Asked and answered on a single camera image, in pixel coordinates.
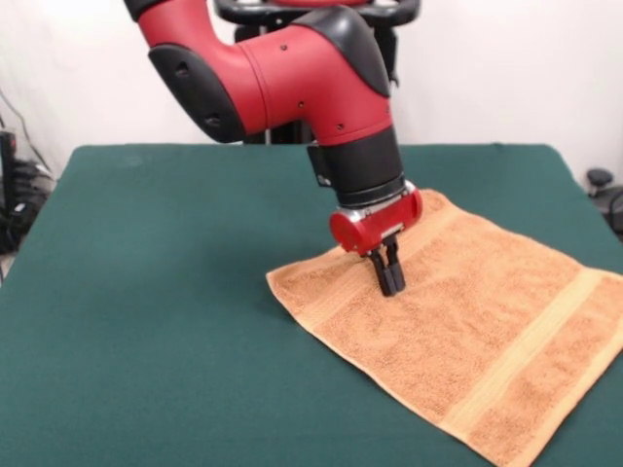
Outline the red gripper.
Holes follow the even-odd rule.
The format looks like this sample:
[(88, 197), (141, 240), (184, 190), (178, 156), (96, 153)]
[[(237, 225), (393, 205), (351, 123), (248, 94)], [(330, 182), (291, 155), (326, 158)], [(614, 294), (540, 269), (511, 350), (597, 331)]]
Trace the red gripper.
[[(329, 228), (336, 243), (346, 252), (366, 255), (371, 260), (385, 297), (405, 289), (406, 282), (398, 258), (398, 240), (394, 234), (410, 229), (421, 218), (423, 201), (420, 191), (410, 181), (393, 198), (361, 209), (339, 208), (329, 218)], [(386, 259), (378, 248), (384, 243)]]

